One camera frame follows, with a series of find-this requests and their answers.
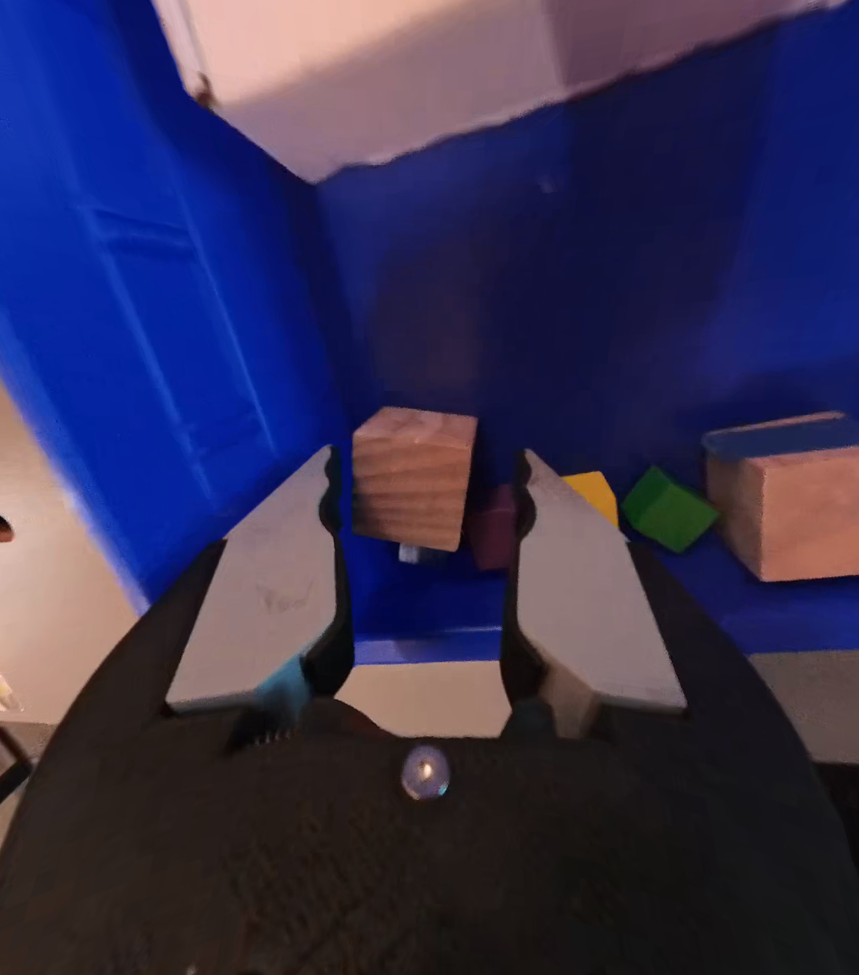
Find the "natural wooden cube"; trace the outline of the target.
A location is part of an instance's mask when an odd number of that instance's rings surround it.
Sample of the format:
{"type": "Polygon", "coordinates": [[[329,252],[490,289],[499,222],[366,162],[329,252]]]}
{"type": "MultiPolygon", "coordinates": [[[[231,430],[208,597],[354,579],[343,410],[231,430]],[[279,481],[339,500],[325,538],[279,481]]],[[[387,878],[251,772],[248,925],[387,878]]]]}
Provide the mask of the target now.
{"type": "Polygon", "coordinates": [[[355,534],[444,553],[458,550],[478,420],[384,407],[351,438],[355,534]]]}

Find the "wooden cube with blue face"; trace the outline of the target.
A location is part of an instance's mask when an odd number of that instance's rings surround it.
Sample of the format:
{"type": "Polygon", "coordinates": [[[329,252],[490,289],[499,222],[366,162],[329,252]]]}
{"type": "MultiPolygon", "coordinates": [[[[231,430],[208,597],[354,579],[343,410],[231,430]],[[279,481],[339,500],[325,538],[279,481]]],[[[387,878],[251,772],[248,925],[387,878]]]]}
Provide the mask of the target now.
{"type": "Polygon", "coordinates": [[[719,531],[762,582],[859,576],[859,419],[824,411],[702,438],[719,531]]]}

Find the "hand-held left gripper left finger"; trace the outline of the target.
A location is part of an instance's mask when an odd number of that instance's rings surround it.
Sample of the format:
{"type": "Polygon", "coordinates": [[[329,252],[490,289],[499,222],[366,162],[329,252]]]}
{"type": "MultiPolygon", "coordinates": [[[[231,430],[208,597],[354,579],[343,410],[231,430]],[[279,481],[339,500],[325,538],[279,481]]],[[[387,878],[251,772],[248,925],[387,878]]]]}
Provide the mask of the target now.
{"type": "Polygon", "coordinates": [[[352,645],[335,652],[332,676],[321,664],[349,608],[340,488],[337,449],[326,445],[227,533],[167,692],[174,712],[299,713],[323,687],[340,688],[352,645]]]}

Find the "small green cube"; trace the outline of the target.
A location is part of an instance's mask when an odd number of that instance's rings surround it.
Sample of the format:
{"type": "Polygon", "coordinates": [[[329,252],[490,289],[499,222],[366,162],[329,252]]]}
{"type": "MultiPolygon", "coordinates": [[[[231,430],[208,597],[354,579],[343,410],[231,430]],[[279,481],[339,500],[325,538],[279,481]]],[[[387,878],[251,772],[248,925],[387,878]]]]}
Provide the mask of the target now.
{"type": "Polygon", "coordinates": [[[704,496],[655,465],[647,468],[618,507],[633,530],[676,555],[689,550],[720,518],[704,496]]]}

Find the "small yellow cube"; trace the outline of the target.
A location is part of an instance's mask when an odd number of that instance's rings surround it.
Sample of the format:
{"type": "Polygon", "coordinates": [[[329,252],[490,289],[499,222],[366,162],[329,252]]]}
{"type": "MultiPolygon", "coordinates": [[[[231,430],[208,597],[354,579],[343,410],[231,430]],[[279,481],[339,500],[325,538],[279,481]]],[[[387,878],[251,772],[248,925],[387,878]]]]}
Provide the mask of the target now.
{"type": "Polygon", "coordinates": [[[590,471],[567,475],[562,480],[608,519],[614,527],[619,527],[617,497],[601,472],[590,471]]]}

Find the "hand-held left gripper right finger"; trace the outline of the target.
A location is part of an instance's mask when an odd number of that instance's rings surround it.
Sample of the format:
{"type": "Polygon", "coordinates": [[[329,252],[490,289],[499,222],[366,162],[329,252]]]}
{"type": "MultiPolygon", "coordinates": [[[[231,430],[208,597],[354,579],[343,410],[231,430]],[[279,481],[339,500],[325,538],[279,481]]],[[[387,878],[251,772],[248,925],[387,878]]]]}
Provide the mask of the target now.
{"type": "Polygon", "coordinates": [[[540,698],[557,732],[589,731],[604,706],[686,713],[626,537],[532,449],[514,491],[500,658],[509,700],[540,698]]]}

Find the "blue plastic bin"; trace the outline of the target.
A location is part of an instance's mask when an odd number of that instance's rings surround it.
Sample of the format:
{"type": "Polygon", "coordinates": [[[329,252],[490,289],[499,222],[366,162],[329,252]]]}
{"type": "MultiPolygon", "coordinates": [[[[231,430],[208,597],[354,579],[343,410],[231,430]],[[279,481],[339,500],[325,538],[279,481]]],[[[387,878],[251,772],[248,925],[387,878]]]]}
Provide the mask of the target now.
{"type": "Polygon", "coordinates": [[[0,2],[0,379],[131,616],[383,406],[623,494],[859,416],[859,2],[312,185],[149,2],[0,2]]]}

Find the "white cardboard mailer box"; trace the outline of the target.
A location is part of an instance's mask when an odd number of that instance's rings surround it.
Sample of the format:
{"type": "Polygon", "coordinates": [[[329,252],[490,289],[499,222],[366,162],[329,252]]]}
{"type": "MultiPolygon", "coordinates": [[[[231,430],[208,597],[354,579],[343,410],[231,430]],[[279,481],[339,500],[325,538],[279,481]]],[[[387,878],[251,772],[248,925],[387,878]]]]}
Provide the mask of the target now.
{"type": "Polygon", "coordinates": [[[186,92],[314,184],[840,1],[155,1],[186,92]]]}

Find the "small purple cube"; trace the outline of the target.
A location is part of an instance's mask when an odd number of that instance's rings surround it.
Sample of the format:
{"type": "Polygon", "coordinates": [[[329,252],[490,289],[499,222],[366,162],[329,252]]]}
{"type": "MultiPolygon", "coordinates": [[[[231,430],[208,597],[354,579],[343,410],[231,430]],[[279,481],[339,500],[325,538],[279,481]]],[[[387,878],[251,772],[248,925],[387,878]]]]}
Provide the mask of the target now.
{"type": "Polygon", "coordinates": [[[468,518],[467,537],[481,572],[507,570],[516,551],[517,503],[509,482],[500,484],[468,518]]]}

